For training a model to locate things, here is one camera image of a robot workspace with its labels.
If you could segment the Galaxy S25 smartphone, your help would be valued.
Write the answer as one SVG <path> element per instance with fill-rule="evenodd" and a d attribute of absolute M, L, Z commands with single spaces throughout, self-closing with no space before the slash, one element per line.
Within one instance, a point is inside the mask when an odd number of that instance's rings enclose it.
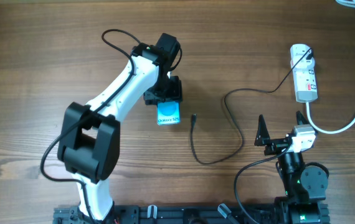
<path fill-rule="evenodd" d="M 179 103 L 175 101 L 158 103 L 157 124 L 161 126 L 178 123 L 180 123 Z"/>

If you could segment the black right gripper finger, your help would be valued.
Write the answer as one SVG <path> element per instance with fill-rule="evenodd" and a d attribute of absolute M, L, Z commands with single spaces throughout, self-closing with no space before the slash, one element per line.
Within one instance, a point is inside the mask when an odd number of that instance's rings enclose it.
<path fill-rule="evenodd" d="M 297 125 L 309 124 L 309 121 L 303 116 L 301 111 L 296 112 L 296 122 L 297 122 Z"/>
<path fill-rule="evenodd" d="M 266 146 L 271 143 L 270 135 L 268 133 L 267 125 L 262 114 L 258 117 L 258 129 L 255 137 L 255 146 Z"/>

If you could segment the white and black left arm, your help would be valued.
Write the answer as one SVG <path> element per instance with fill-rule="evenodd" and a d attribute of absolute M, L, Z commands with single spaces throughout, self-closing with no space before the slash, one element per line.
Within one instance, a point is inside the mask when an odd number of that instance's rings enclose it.
<path fill-rule="evenodd" d="M 172 71 L 181 60 L 177 38 L 163 33 L 154 45 L 140 42 L 118 77 L 85 105 L 65 110 L 58 159 L 79 187 L 80 204 L 58 208 L 54 223 L 117 223 L 109 176 L 120 155 L 121 124 L 139 99 L 157 107 L 157 123 L 180 123 L 182 84 Z"/>

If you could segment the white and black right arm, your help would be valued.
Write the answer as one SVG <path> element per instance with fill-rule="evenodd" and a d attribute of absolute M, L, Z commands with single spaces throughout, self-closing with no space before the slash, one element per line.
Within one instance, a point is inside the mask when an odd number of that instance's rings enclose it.
<path fill-rule="evenodd" d="M 263 115 L 258 117 L 255 146 L 266 156 L 277 156 L 277 170 L 286 192 L 274 202 L 275 223 L 330 223 L 326 199 L 329 171 L 317 162 L 305 163 L 302 153 L 314 145 L 317 132 L 300 111 L 297 125 L 284 138 L 272 139 Z"/>

